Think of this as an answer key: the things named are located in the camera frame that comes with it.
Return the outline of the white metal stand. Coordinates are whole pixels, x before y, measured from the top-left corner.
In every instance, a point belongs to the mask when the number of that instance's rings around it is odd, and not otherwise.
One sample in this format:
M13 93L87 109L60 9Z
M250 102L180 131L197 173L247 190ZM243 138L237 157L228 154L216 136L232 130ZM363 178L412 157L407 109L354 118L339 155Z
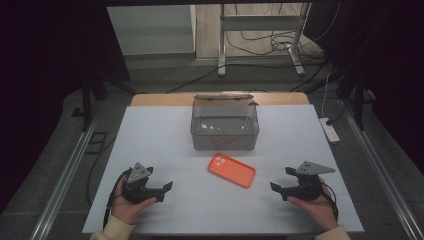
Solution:
M218 52L218 76L224 77L226 74L226 56L224 37L227 31L290 31L294 30L294 40L291 44L286 44L287 52L292 60L295 70L299 76L306 74L301 64L298 46L303 33L310 3L302 4L299 15L227 15L225 5L220 5L220 40Z

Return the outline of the black stand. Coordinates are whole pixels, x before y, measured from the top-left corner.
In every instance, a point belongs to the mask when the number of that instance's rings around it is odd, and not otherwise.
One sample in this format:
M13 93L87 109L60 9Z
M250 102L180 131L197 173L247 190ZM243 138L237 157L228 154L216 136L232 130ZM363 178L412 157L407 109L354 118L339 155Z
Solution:
M125 85L122 81L113 79L111 76L107 75L104 72L97 72L93 76L84 76L81 80L82 106L76 107L72 113L72 117L83 118L83 132L86 132L88 130L89 126L93 121L91 95L94 95L97 100L106 100L108 97L108 92L104 85L105 82L112 84L113 86L129 93L132 96L138 94L135 89Z
M330 82L338 81L339 85L335 90L336 97L339 99L347 99L351 92L354 91L353 104L353 118L360 130L364 130L363 125L363 105L368 103L364 97L365 85L364 79L358 74L354 74L350 69L342 69L333 71L330 70L327 75L320 81L312 84L309 87L302 89L302 86L309 84L313 78L320 72L321 67L305 82L297 85L291 89L291 92L312 93L322 87L327 86Z

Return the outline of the aluminium rail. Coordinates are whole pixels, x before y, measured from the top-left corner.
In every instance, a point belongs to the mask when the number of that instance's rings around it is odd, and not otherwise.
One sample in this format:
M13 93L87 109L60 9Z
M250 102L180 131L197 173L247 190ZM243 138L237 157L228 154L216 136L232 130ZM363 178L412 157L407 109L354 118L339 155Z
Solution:
M44 210L35 224L29 240L47 240L97 124L98 120L93 119L87 129L80 135L77 145L68 158L57 184L55 185Z
M418 226L416 217L408 206L405 198L395 185L394 180L390 177L387 168L384 166L382 159L376 152L374 146L368 138L368 135L364 130L361 130L359 125L356 123L353 117L353 110L347 103L344 103L342 100L339 100L338 103L345 110L344 116L348 120L357 141L361 145L366 158L370 163L371 168L373 169L373 172L375 173L383 191L385 192L388 201L394 209L404 231L408 235L408 238L410 240L424 240L424 230Z

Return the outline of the white topped wooden table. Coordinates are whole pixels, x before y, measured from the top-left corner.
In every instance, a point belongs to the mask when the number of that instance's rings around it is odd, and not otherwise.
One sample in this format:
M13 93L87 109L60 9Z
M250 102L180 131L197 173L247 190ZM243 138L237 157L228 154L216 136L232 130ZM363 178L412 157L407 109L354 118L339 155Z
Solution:
M135 163L153 167L152 188L172 183L163 202L144 210L136 230L143 235L289 235L312 233L307 213L273 192L271 183L293 186L287 166L305 161L333 169L324 180L335 191L339 222L349 232L363 227L315 109L303 93L257 93L260 132L252 151L233 158L252 166L248 188L212 173L212 152L197 151L190 134L191 93L139 94L126 109L84 232L102 229L106 203L118 176Z

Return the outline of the transparent grey plastic box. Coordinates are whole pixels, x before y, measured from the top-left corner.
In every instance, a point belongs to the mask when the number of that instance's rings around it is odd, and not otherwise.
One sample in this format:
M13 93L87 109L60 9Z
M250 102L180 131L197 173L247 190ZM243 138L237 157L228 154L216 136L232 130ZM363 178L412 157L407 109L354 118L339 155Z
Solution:
M251 94L195 95L190 132L196 150L253 150L260 132Z

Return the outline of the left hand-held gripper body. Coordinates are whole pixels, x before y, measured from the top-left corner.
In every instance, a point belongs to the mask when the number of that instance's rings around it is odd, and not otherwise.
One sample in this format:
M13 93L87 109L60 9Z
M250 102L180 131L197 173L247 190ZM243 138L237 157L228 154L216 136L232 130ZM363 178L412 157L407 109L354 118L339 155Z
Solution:
M146 183L149 180L149 172L139 162L137 162L133 168L129 168L125 172L126 179L123 183L122 196L132 204L139 204L150 197L150 191L146 187Z

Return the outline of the black curtain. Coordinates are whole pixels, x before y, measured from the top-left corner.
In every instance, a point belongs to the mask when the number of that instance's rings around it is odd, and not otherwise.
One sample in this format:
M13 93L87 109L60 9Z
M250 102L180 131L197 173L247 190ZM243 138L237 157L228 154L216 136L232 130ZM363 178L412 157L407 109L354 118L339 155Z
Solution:
M372 91L374 113L424 172L424 0L314 2L304 35L348 71L337 95Z
M128 78L106 6L0 0L0 214L84 80Z

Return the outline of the orange phone case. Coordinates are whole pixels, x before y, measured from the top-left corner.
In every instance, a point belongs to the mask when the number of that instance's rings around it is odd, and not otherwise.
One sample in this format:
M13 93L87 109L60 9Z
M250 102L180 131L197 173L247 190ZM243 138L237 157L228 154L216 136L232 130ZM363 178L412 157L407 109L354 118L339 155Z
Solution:
M256 175L253 167L222 153L213 155L208 171L243 188L249 188Z

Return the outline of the person's right hand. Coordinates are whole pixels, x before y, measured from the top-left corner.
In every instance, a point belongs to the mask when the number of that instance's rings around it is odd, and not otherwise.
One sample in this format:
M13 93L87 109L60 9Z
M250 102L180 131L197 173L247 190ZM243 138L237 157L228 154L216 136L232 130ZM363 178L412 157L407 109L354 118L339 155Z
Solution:
M305 210L323 232L339 226L332 205L324 196L319 196L313 201L303 201L295 197L288 197L287 200Z

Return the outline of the black floor bracket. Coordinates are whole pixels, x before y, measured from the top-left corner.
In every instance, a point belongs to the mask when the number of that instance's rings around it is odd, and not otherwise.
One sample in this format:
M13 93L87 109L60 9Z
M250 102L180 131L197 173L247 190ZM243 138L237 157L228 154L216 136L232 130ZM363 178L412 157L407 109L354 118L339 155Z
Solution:
M107 136L107 132L94 132L87 144L85 153L89 155L100 154L106 144Z

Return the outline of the white power strip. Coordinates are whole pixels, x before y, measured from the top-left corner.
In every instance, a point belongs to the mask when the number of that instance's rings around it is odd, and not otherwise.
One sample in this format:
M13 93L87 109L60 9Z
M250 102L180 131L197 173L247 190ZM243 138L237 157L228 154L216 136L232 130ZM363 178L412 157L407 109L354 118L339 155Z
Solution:
M328 118L320 118L319 122L320 122L321 127L324 131L324 134L327 137L328 142L331 143L331 144L338 143L340 141L340 138L339 138L338 134L336 133L332 124L329 123L329 119Z

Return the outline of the person's left hand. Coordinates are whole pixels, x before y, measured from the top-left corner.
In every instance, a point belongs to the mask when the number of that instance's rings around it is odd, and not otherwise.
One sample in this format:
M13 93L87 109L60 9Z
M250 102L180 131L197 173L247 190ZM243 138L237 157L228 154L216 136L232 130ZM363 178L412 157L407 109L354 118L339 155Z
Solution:
M126 177L121 177L113 195L111 215L128 225L133 225L140 213L153 205L157 199L149 198L139 204L132 204L121 196Z

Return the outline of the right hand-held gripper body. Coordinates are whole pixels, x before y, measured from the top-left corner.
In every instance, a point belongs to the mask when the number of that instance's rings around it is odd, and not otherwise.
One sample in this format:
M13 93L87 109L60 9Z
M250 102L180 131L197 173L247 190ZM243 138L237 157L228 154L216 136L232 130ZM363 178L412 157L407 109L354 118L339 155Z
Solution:
M304 201L312 201L317 199L323 192L323 187L319 175L334 172L334 168L304 161L296 169L297 176L295 177L298 180L298 186L293 187L294 191L290 196Z

